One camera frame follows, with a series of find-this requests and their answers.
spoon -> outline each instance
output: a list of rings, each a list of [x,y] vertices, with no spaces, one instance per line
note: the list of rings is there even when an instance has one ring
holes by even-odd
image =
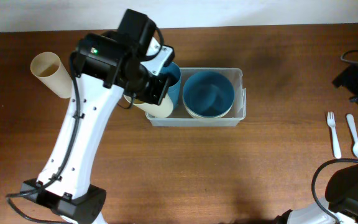
[[[348,114],[346,115],[346,119],[354,139],[353,154],[358,158],[358,137],[357,137],[356,125],[354,124],[354,117],[353,115]]]

brown wooden tabletop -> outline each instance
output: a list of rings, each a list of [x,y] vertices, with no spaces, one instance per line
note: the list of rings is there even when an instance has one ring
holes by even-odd
[[[44,167],[68,100],[30,72],[41,52],[68,56],[89,31],[0,34],[0,223],[28,223],[6,193]],[[325,113],[335,112],[343,157],[358,132],[358,106],[332,80],[358,49],[358,24],[164,29],[180,67],[237,67],[244,73],[247,116],[235,128],[155,128],[143,111],[116,108],[96,155],[91,183],[107,190],[108,223],[229,223],[273,219],[313,203],[311,178],[333,159]],[[321,173],[318,195],[333,172]],[[29,215],[50,210],[15,200]]]

plastic container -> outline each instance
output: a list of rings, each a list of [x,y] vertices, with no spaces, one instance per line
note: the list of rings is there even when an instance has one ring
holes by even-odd
[[[181,87],[178,107],[167,118],[154,118],[146,113],[147,119],[157,127],[234,127],[246,117],[246,89],[242,88],[242,71],[239,68],[181,68]],[[190,76],[201,71],[213,71],[224,75],[234,87],[234,104],[222,118],[194,119],[186,111],[182,90]]]

spoon handle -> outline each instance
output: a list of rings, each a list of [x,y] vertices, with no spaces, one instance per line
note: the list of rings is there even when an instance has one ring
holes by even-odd
[[[354,124],[354,117],[351,114],[346,115],[347,123],[349,124],[349,128],[351,129],[351,133],[353,135],[354,142],[358,142],[356,124]]]

beige cup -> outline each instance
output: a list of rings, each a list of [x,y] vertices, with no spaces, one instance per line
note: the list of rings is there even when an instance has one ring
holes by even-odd
[[[44,52],[35,56],[31,61],[30,70],[60,98],[71,97],[71,77],[55,53]]]
[[[131,97],[124,95],[125,100],[129,103],[131,102]],[[140,108],[148,112],[149,114],[153,115],[156,118],[166,118],[170,116],[173,111],[173,103],[171,98],[169,98],[168,94],[162,99],[161,105],[151,105],[149,103],[144,103],[140,100],[134,101],[134,106]]]

